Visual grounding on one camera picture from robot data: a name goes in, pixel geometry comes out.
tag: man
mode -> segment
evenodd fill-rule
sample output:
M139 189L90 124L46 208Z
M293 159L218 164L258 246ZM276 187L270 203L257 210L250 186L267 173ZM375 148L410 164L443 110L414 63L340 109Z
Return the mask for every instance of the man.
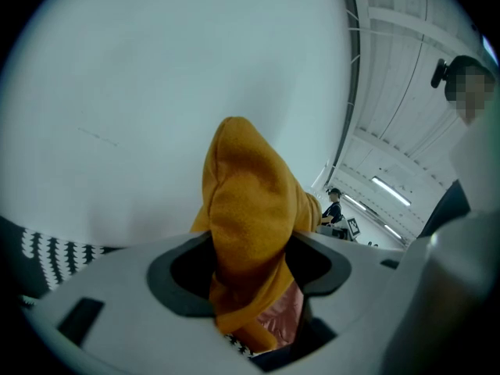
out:
M326 225L327 223L336 223L342 218L342 207L339 202L340 197L342 196L341 191L334 187L328 192L328 196L333 204L323 213L323 218L321 218L322 225Z
M452 61L448 72L445 97L455 106L465 125L469 126L493 101L497 87L495 78L477 60L464 55ZM419 238L431 236L441 225L465 216L469 211L467 197L459 180L455 180L434 208Z

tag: orange fabric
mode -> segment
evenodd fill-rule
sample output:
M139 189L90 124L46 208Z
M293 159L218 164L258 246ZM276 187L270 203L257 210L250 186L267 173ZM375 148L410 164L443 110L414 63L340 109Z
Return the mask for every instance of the orange fabric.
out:
M284 247L293 230L315 230L318 201L245 118L226 118L203 168L203 207L192 232L210 230L217 268L210 287L216 325L254 352L276 347L257 321L290 286Z

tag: ceiling light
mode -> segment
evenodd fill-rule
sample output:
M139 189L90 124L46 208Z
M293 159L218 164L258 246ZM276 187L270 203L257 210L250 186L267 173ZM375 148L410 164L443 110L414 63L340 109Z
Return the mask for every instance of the ceiling light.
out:
M360 209L362 209L363 211L366 211L366 207L364 205L361 205L359 204L354 198L352 198L351 196L347 196L347 195L344 195L344 197L346 199L348 199L350 202L353 202L354 204L356 204Z
M384 225L385 228L391 232L394 236L396 236L398 239L401 239L401 236L399 236L398 234L396 234L390 227L388 227L387 225Z
M372 182L374 182L377 185L379 185L385 191L388 191L389 193L391 193L391 195L393 195L394 197L396 197L401 203L403 203L407 207L411 204L408 200L406 200L403 196L401 196L392 187L390 187L388 184L384 183L382 180L378 179L377 177L373 177L372 178Z
M493 47L491 47L490 41L483 36L483 46L486 52L490 55L490 57L493 58L493 61L495 61L495 64L498 65L498 59L495 54L495 50L493 50Z

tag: white wall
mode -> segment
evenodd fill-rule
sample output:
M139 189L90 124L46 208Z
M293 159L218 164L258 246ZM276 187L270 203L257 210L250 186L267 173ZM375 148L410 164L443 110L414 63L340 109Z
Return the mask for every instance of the white wall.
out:
M49 0L3 73L0 214L100 245L186 232L226 116L310 185L350 55L344 0Z

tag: black cap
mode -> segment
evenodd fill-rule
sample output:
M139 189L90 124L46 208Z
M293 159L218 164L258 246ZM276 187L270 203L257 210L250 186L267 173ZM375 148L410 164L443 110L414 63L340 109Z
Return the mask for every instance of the black cap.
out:
M342 196L342 193L341 191L339 191L336 187L330 189L328 191L328 195L331 195L332 193L336 193L338 197L341 197Z

